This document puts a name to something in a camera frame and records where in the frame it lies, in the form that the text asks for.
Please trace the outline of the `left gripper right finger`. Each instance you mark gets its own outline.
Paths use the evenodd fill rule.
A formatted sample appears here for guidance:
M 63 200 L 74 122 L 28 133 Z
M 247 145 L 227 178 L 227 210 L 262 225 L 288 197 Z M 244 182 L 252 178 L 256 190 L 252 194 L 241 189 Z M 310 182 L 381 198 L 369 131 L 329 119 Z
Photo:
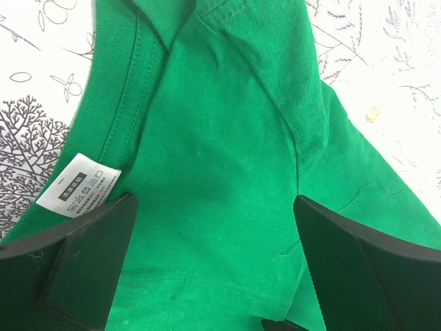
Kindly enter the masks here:
M 368 194 L 335 210 L 297 194 L 288 213 L 306 269 L 265 330 L 440 329 L 440 225 L 416 196 Z

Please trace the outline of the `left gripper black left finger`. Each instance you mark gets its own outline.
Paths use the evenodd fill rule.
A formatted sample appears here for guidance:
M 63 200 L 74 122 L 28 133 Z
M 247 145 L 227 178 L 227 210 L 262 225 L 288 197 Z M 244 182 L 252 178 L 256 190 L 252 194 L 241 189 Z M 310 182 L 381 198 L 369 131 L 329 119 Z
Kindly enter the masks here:
M 138 206 L 125 194 L 1 245 L 1 329 L 104 330 Z

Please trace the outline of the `green t shirt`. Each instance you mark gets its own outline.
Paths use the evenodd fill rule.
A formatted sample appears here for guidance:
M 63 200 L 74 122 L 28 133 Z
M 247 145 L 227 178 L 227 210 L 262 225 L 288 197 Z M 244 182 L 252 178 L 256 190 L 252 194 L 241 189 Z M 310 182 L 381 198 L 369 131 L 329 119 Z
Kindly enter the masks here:
M 320 79 L 304 1 L 97 1 L 92 71 L 50 176 L 120 170 L 139 211 L 108 330 L 324 323 L 293 203 L 400 239 L 440 225 Z

